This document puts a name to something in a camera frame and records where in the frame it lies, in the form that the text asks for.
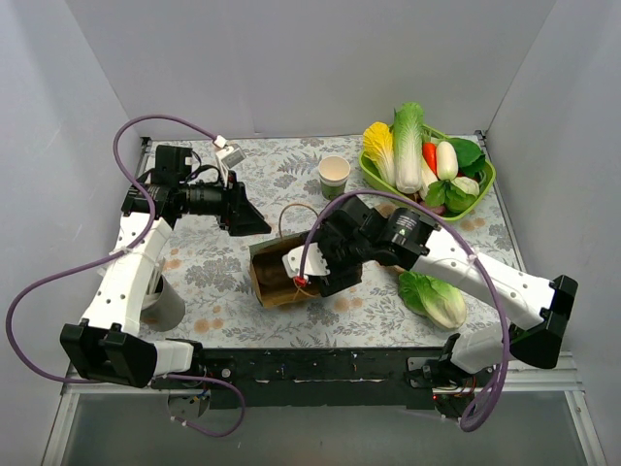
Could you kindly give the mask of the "grey straw holder cup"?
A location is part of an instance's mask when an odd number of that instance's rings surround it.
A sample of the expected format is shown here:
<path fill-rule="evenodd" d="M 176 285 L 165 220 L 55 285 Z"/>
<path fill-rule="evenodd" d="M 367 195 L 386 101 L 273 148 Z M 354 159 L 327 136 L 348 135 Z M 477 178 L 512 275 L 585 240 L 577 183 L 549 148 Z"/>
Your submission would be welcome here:
<path fill-rule="evenodd" d="M 185 302 L 164 276 L 143 300 L 140 322 L 151 330 L 165 332 L 176 328 L 185 315 Z"/>

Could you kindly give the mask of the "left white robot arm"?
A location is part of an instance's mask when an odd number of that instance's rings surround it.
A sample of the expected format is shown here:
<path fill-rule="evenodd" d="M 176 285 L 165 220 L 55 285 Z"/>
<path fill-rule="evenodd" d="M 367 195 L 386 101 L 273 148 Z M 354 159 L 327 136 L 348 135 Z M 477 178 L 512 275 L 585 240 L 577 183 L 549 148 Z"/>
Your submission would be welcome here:
<path fill-rule="evenodd" d="M 145 387 L 173 373 L 187 388 L 205 380 L 200 344 L 149 343 L 138 336 L 142 313 L 166 314 L 161 327 L 168 330 L 185 311 L 161 274 L 160 253 L 184 215 L 214 216 L 232 237 L 267 234 L 272 228 L 247 199 L 233 169 L 245 158 L 239 146 L 225 146 L 213 165 L 198 168 L 192 166 L 193 155 L 190 148 L 158 146 L 154 167 L 128 189 L 115 245 L 122 256 L 106 268 L 80 323 L 65 325 L 60 334 L 62 348 L 85 379 Z"/>

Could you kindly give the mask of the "green brown paper bag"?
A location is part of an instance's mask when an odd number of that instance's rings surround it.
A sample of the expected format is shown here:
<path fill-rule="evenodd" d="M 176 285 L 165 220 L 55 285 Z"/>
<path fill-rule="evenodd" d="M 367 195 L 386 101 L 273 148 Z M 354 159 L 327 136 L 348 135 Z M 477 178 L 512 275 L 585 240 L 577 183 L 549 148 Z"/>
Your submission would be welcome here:
<path fill-rule="evenodd" d="M 276 237 L 249 247 L 249 274 L 252 289 L 259 303 L 266 309 L 321 297 L 317 284 L 307 282 L 305 286 L 299 286 L 294 279 L 288 277 L 282 263 L 282 257 L 286 255 L 286 247 L 297 248 L 304 243 L 301 233 L 291 235 L 282 233 L 284 214 L 294 207 L 308 209 L 318 216 L 318 211 L 307 204 L 291 203 L 280 211 Z"/>

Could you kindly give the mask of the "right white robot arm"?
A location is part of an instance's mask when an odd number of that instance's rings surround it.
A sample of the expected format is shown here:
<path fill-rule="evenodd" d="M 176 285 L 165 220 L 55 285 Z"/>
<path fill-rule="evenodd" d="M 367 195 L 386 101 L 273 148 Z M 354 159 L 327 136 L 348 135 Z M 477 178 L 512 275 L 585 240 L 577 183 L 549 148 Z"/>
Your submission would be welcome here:
<path fill-rule="evenodd" d="M 323 297 L 360 283 L 358 269 L 375 261 L 404 269 L 405 284 L 418 293 L 417 307 L 427 313 L 448 302 L 444 291 L 496 307 L 497 323 L 451 335 L 440 356 L 414 369 L 421 379 L 457 386 L 488 367 L 504 370 L 512 360 L 538 369 L 558 363 L 576 281 L 532 276 L 477 253 L 438 216 L 417 206 L 383 216 L 358 193 L 347 193 L 321 212 L 301 252 L 297 277 L 318 283 Z"/>

